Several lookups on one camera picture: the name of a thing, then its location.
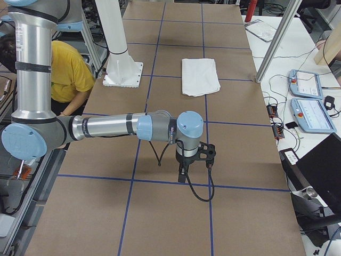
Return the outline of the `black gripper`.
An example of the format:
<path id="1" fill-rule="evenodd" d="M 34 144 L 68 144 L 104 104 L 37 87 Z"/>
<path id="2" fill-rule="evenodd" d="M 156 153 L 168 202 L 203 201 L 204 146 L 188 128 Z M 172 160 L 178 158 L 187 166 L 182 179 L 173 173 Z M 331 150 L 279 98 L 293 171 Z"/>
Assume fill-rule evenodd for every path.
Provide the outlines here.
<path id="1" fill-rule="evenodd" d="M 198 150 L 185 150 L 184 155 L 180 149 L 176 149 L 176 160 L 179 162 L 178 182 L 186 183 L 187 169 L 198 158 Z"/>

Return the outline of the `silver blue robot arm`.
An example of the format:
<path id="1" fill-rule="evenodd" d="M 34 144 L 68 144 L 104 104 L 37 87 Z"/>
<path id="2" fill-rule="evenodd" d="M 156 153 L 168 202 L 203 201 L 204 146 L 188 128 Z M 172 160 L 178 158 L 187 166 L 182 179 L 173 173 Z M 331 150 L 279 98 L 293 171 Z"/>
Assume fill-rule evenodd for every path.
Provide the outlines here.
<path id="1" fill-rule="evenodd" d="M 51 109 L 52 31 L 82 23 L 80 1 L 8 1 L 15 23 L 18 107 L 2 133 L 4 148 L 22 161 L 44 156 L 84 138 L 135 135 L 176 146 L 180 182 L 204 152 L 202 117 L 194 111 L 172 117 L 167 111 L 112 116 L 59 117 Z"/>

